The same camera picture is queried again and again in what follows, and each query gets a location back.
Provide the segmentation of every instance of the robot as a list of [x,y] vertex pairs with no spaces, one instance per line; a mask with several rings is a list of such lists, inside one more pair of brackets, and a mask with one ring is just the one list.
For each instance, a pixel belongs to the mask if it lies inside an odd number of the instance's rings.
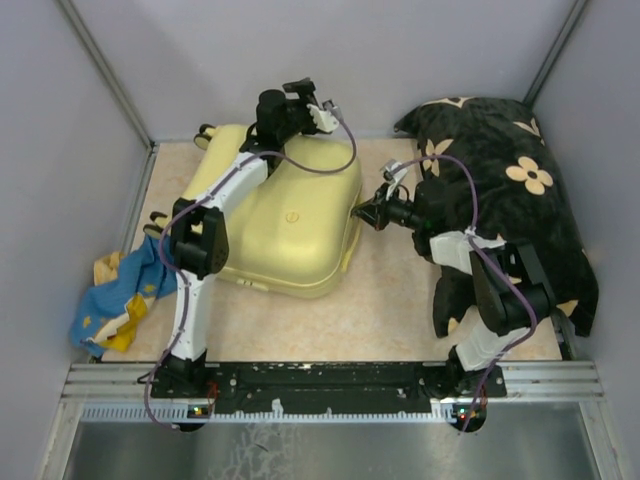
[[[305,78],[285,84],[283,91],[262,92],[255,128],[247,132],[233,164],[195,200],[175,202],[173,219],[163,235],[168,235],[170,228],[172,269],[178,277],[177,306],[168,348],[147,382],[147,387],[153,384],[152,396],[194,397],[206,391],[204,385],[210,379],[205,365],[208,300],[216,274],[229,254],[225,219],[278,168],[288,140],[299,134],[330,134],[340,126],[338,107],[330,100],[318,103],[314,91],[313,82]],[[522,278],[518,290],[533,307],[537,320],[546,317],[555,305],[553,292],[531,244],[485,240],[473,231],[447,231],[446,185],[438,179],[423,180],[416,186],[413,200],[403,200],[398,187],[406,173],[406,166],[398,162],[387,164],[384,183],[373,198],[356,206],[352,215],[376,230],[389,223],[409,228],[420,257],[473,276],[482,321],[451,349],[445,368],[434,373],[425,388],[436,398],[468,390],[470,382],[479,391],[504,350],[532,333],[530,311],[496,268]],[[200,224],[202,229],[197,232],[194,227]]]

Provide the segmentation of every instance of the blue cloth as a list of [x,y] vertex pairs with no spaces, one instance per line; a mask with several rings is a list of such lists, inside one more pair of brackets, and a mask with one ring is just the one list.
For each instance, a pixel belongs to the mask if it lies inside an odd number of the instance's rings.
[[[168,239],[163,247],[166,258],[172,262]],[[136,294],[149,300],[162,298],[176,288],[175,273],[160,261],[158,240],[145,236],[140,248],[120,261],[116,280],[90,287],[85,293],[71,326],[71,342],[86,348],[92,355],[101,356],[106,349],[88,339],[93,338],[110,320],[127,314],[127,306],[131,305]],[[134,335],[139,320],[137,318],[133,325]]]

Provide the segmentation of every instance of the yellow suitcase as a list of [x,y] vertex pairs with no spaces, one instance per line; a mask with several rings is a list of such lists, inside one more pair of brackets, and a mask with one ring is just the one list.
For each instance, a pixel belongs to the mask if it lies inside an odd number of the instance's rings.
[[[247,127],[209,128],[206,153],[182,195],[204,192],[235,159]],[[344,165],[349,144],[297,136],[285,146],[287,155],[315,169]],[[334,175],[308,173],[282,162],[227,220],[229,259],[219,278],[262,291],[302,298],[329,293],[340,282],[360,233],[350,216],[358,202],[362,177],[358,159]]]

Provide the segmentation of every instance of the pillow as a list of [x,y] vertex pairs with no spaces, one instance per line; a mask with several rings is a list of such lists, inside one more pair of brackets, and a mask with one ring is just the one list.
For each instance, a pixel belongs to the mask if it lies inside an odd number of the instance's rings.
[[[395,130],[415,137],[423,155],[452,155],[468,167],[478,191],[478,235],[531,241],[559,306],[575,325],[576,334],[588,336],[598,284],[560,169],[531,110],[514,100],[443,98],[415,108],[396,123]],[[422,170],[425,178],[435,175],[447,185],[447,227],[468,227],[471,193],[459,167],[434,160],[425,161]],[[450,319],[459,322],[473,304],[471,276],[443,267],[433,303],[437,336],[446,336]]]

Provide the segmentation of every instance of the table surface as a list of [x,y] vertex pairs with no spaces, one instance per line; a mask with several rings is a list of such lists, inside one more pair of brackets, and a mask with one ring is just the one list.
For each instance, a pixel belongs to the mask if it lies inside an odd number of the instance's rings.
[[[379,169],[390,158],[415,157],[407,139],[361,140],[363,195],[380,186]],[[191,143],[159,149],[140,215],[142,226],[156,210],[169,213],[186,189],[204,152]],[[413,190],[417,171],[405,184]],[[306,300],[265,293],[219,281],[212,296],[207,336],[211,361],[430,361],[444,360],[452,345],[471,331],[479,316],[469,309],[449,337],[438,339],[431,321],[433,290],[440,269],[419,258],[409,230],[394,225],[375,232],[364,225],[349,270],[330,294]],[[166,347],[175,311],[175,294],[158,300],[138,327],[125,353],[110,350],[103,361],[152,361]],[[543,320],[535,335],[505,359],[560,360],[553,326]]]

